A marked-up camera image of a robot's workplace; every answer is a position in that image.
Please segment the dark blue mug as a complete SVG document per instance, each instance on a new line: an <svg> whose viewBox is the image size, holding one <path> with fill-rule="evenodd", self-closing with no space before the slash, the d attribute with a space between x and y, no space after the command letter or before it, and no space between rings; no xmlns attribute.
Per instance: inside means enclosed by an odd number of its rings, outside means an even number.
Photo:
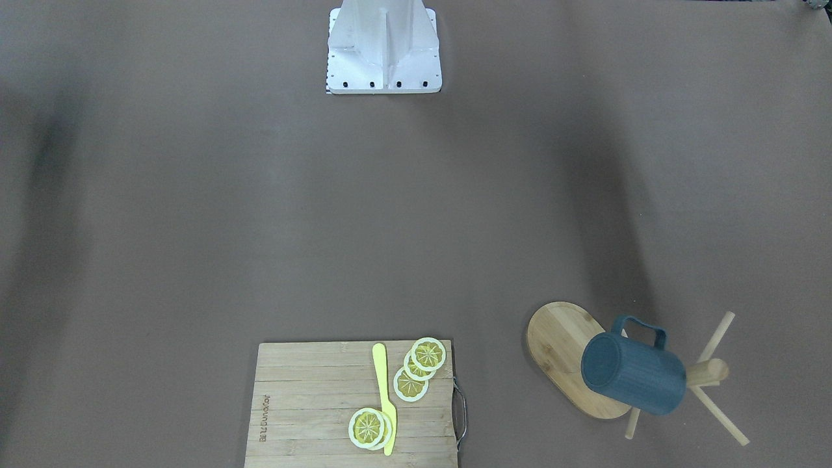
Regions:
<svg viewBox="0 0 832 468"><path fill-rule="evenodd" d="M624 337L628 323L650 329L653 344ZM686 394L686 368L666 349L663 327L634 316L619 315L610 331L588 341L580 359L580 375L586 386L601 396L653 415L674 412Z"/></svg>

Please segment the wooden cup storage rack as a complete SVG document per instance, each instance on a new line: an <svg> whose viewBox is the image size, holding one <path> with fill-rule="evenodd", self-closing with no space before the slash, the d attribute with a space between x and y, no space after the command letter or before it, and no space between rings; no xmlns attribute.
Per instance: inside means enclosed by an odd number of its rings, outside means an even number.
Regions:
<svg viewBox="0 0 832 468"><path fill-rule="evenodd" d="M740 445L748 445L749 438L705 394L707 386L720 385L730 373L726 362L716 358L715 352L735 317L733 312L726 312L695 363L684 365L686 394L693 394ZM551 302L532 314L526 327L526 345L535 364L577 409L601 420L628 417L626 438L633 439L639 418L647 412L595 393L580 375L580 359L588 341L610 330L604 329L582 306ZM654 340L653 331L633 323L628 323L621 334L649 345Z"/></svg>

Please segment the yellow plastic knife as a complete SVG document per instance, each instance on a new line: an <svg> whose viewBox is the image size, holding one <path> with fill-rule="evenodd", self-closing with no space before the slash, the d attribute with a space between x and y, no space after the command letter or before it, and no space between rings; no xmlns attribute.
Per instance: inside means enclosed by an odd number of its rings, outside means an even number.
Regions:
<svg viewBox="0 0 832 468"><path fill-rule="evenodd" d="M380 404L382 412L391 421L390 438L383 447L383 455L391 456L393 447L397 436L398 415L395 405L389 396L389 369L387 369L387 349L384 343L374 343L372 345L372 364L376 373L378 383L378 394L380 394Z"/></svg>

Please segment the lemon slice middle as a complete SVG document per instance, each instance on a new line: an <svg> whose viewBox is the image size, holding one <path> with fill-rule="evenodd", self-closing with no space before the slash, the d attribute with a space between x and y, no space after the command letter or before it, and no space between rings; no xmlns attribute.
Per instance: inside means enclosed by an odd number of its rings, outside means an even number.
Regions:
<svg viewBox="0 0 832 468"><path fill-rule="evenodd" d="M416 380L417 382L427 382L427 380L433 378L437 372L436 370L427 371L417 367L412 358L412 352L408 352L404 356L403 368L404 373L407 374L409 378Z"/></svg>

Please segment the wooden cutting board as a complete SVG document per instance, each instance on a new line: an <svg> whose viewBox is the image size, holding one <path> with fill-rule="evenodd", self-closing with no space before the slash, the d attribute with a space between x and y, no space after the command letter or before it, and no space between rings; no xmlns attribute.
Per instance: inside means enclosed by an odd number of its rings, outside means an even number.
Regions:
<svg viewBox="0 0 832 468"><path fill-rule="evenodd" d="M452 341L445 364L424 396L406 402L395 375L413 339L386 340L387 394L397 409L393 449L357 447L348 435L353 414L381 411L372 361L374 341L262 343L257 349L246 467L457 467L465 433L464 399L454 371Z"/></svg>

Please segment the lemon slice under knife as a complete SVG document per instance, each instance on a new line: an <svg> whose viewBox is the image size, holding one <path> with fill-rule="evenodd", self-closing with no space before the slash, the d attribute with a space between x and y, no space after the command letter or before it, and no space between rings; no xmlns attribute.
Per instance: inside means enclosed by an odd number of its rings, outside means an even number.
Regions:
<svg viewBox="0 0 832 468"><path fill-rule="evenodd" d="M393 437L390 417L372 407L363 407L351 416L348 438L359 449L382 450Z"/></svg>

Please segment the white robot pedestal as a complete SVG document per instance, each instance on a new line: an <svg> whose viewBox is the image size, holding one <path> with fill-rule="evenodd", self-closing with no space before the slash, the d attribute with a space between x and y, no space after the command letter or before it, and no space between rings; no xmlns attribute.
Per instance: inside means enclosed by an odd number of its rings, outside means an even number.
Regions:
<svg viewBox="0 0 832 468"><path fill-rule="evenodd" d="M333 95L437 93L439 27L422 1L344 1L329 13L325 90Z"/></svg>

